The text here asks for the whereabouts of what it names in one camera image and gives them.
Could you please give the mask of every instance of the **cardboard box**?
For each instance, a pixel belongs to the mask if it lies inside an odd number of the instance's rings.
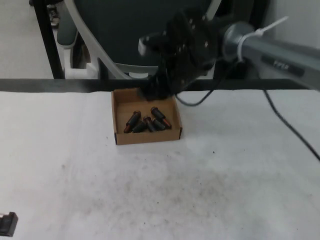
[[[177,103],[173,97],[148,102],[137,95],[136,88],[117,89],[111,93],[111,97],[115,144],[142,144],[180,139],[183,128]],[[134,111],[141,112],[141,120],[144,116],[150,116],[153,119],[152,107],[159,108],[172,124],[172,129],[157,132],[149,132],[146,129],[141,133],[124,133],[126,123]]]

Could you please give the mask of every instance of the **black metal bar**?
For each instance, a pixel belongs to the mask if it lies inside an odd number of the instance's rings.
[[[54,79],[64,79],[65,74],[61,65],[57,44],[52,31],[45,0],[33,0],[34,10],[40,27],[46,54]]]
[[[0,92],[15,93],[92,93],[110,92],[115,89],[139,88],[145,80],[94,80],[94,79],[0,79]],[[197,80],[187,91],[207,91],[214,83],[210,80]],[[284,90],[306,89],[289,79],[226,80],[220,90]]]

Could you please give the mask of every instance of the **floor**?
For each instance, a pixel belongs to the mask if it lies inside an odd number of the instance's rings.
[[[0,33],[0,79],[53,78],[35,9],[28,0],[0,0]]]

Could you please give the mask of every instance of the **office chair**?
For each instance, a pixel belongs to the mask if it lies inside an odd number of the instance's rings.
[[[158,55],[142,57],[139,38],[166,29],[166,23],[184,7],[198,7],[205,13],[211,0],[64,0],[57,42],[64,48],[66,79],[146,79],[156,73]],[[254,0],[222,0],[219,11],[239,20],[250,19]],[[74,68],[73,55],[79,35],[90,62]],[[213,77],[213,70],[208,73]]]

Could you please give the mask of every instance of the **screw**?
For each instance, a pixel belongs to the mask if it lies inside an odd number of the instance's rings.
[[[133,129],[132,132],[137,134],[137,133],[142,133],[145,129],[147,128],[147,124],[144,121],[140,121]]]
[[[154,126],[156,129],[158,129],[159,131],[163,131],[163,130],[166,129],[166,126],[161,123],[161,120],[160,120],[160,119],[156,119],[156,118],[153,119],[153,120],[152,120],[152,124],[153,124],[153,126]]]
[[[149,129],[149,131],[150,131],[151,133],[154,133],[154,132],[157,131],[157,129],[154,127],[154,125],[153,125],[152,122],[151,122],[151,117],[145,116],[145,117],[143,118],[143,121],[146,123],[146,125],[147,125],[147,127],[148,127],[148,129]]]
[[[171,129],[172,125],[171,123],[166,119],[166,116],[157,108],[153,107],[151,108],[151,113],[157,118],[162,120],[162,123],[165,125],[167,129]]]
[[[125,134],[130,133],[130,130],[137,124],[139,118],[141,117],[141,112],[140,111],[134,111],[133,115],[130,117],[128,122],[125,124],[126,127],[123,130]]]

